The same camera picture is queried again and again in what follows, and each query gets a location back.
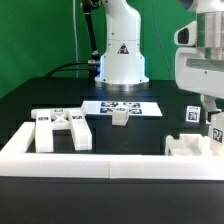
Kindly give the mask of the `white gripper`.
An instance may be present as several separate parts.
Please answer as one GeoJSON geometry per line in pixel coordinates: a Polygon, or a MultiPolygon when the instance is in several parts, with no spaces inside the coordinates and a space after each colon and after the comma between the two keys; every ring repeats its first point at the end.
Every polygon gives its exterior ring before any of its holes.
{"type": "Polygon", "coordinates": [[[193,21],[174,35],[175,80],[180,89],[202,94],[206,112],[217,112],[216,98],[224,99],[224,60],[206,59],[205,49],[197,48],[197,22],[193,21]]]}

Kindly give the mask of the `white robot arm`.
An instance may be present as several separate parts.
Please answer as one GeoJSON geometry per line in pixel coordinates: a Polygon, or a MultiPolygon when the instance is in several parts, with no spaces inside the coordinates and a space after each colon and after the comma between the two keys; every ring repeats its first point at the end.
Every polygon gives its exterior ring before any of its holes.
{"type": "MultiPolygon", "coordinates": [[[[205,111],[218,111],[224,99],[224,0],[177,0],[196,18],[174,34],[175,80],[183,90],[198,93],[205,111]]],[[[141,17],[126,0],[82,0],[88,24],[91,12],[104,7],[107,22],[106,51],[97,51],[89,28],[92,55],[99,62],[95,83],[99,87],[129,90],[146,85],[145,59],[140,53],[141,17]]]]}

